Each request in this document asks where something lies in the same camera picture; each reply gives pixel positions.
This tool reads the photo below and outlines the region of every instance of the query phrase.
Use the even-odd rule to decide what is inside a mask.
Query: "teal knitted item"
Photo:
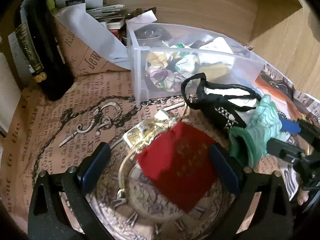
[[[264,95],[246,128],[230,128],[230,156],[235,157],[243,167],[254,169],[259,160],[268,154],[267,142],[270,138],[285,140],[285,133],[280,132],[281,127],[275,103],[271,102],[270,95]]]

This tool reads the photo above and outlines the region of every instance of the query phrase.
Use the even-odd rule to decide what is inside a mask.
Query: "red cloth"
[[[209,146],[213,143],[204,132],[178,122],[136,158],[153,185],[188,213],[217,177],[209,159]]]

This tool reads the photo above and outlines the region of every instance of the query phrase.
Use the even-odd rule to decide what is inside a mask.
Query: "black fabric bag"
[[[200,79],[200,84],[197,88],[196,102],[192,103],[188,100],[186,95],[186,86],[189,81],[194,79]],[[204,88],[209,89],[241,89],[249,92],[249,95],[244,96],[231,96],[231,95],[219,95],[219,94],[206,94]],[[228,131],[232,126],[246,127],[246,123],[241,119],[241,117],[236,113],[235,110],[239,112],[247,112],[251,109],[255,109],[255,107],[249,106],[237,106],[230,101],[229,99],[257,99],[261,100],[261,96],[253,91],[249,87],[245,87],[242,85],[230,84],[230,85],[222,85],[207,82],[207,78],[204,73],[195,74],[190,78],[187,78],[181,84],[181,92],[183,98],[187,105],[195,110],[201,110],[204,113],[204,116],[207,117],[210,122],[217,128],[222,129],[224,131]]]

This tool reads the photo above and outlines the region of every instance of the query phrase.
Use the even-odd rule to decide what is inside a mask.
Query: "plastic container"
[[[228,45],[229,49],[217,48],[216,50],[229,51],[229,53],[199,49],[201,45],[208,44],[218,37],[225,40],[225,45]],[[184,44],[191,48],[170,48],[170,46],[177,44]],[[210,80],[210,82],[241,84],[248,87],[252,87],[263,66],[267,63],[252,51],[223,34],[183,25],[127,23],[127,49],[137,104],[151,98],[181,95],[179,82],[175,84],[174,89],[171,89],[169,87],[159,88],[154,79],[152,81],[149,72],[150,62],[147,60],[150,58],[150,52],[155,52],[157,55],[166,53],[170,57],[177,55],[177,53],[179,55],[196,55],[200,61],[196,64],[195,69],[186,73],[190,76],[198,73],[200,67],[212,67],[214,64],[223,63],[228,67],[228,73],[215,80]],[[187,93],[195,93],[196,87],[196,84],[191,85],[187,89]]]

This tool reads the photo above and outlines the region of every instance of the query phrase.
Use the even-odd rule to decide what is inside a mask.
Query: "clock face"
[[[230,205],[230,195],[217,180],[188,214],[167,200],[132,159],[124,168],[126,201],[117,199],[118,171],[127,154],[124,143],[112,150],[111,160],[96,190],[87,196],[92,209],[115,239],[202,239]]]

